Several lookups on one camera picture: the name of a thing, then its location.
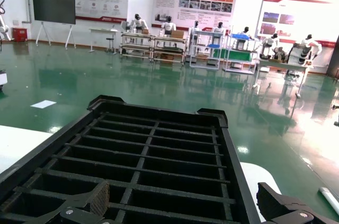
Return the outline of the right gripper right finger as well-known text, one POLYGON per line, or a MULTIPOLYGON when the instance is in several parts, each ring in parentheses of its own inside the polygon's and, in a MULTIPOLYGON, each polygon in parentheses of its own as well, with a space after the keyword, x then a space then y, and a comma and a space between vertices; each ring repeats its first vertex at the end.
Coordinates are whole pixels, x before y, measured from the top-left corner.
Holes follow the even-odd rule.
POLYGON ((275 192, 264 182, 258 183, 256 198, 258 209, 266 220, 265 223, 336 223, 317 214, 299 199, 275 192))

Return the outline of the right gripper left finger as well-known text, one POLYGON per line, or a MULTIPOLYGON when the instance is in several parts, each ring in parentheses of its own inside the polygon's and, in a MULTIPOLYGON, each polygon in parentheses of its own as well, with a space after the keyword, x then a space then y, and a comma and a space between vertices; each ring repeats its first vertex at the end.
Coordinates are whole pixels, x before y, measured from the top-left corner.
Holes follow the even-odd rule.
POLYGON ((109 198, 106 181, 1 181, 1 223, 103 223, 109 198))

